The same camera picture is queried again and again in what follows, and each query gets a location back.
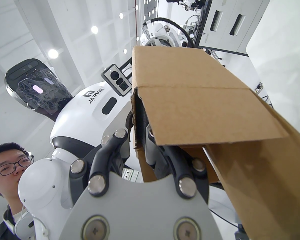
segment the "eyeglasses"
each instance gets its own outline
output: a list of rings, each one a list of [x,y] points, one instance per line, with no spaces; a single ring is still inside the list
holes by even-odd
[[[2,165],[0,167],[0,175],[8,176],[11,173],[14,173],[14,171],[16,170],[16,164],[25,168],[25,167],[29,167],[32,163],[33,163],[33,155],[25,156],[15,163],[8,163],[5,165]]]

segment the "black hair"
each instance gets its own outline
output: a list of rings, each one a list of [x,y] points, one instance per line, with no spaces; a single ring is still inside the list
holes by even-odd
[[[0,145],[0,153],[8,151],[8,150],[19,150],[23,152],[26,156],[29,155],[28,151],[26,151],[21,145],[18,145],[17,143],[4,143]]]

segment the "black jacket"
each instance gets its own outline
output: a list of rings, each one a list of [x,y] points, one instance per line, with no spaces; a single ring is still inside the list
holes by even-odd
[[[6,221],[9,221],[13,225],[15,225],[9,205],[7,207],[7,210],[3,214],[3,218]],[[6,223],[3,221],[0,224],[0,240],[20,240],[20,238],[18,238],[15,234],[13,234],[10,231],[10,229],[7,227]]]

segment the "black hose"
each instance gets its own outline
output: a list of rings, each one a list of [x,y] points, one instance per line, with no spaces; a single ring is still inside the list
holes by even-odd
[[[181,27],[179,26],[177,23],[171,21],[170,19],[164,18],[164,17],[157,17],[157,18],[153,18],[150,20],[151,23],[155,22],[155,21],[164,21],[167,22],[171,25],[173,25],[174,27],[176,27],[177,29],[179,29],[184,35],[185,37],[188,39],[188,46],[189,44],[191,45],[191,47],[195,48],[196,46],[194,45],[194,43],[192,42],[190,36],[188,35],[188,33]]]

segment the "cabinet handle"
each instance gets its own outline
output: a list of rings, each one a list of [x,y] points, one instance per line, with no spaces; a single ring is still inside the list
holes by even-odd
[[[237,19],[234,22],[234,25],[229,33],[230,35],[236,36],[238,34],[245,18],[246,18],[245,15],[238,14]]]
[[[213,20],[212,20],[212,23],[211,23],[210,31],[216,31],[217,30],[217,28],[219,26],[219,23],[221,21],[222,15],[223,15],[223,12],[220,12],[218,10],[215,11],[214,16],[213,16]]]

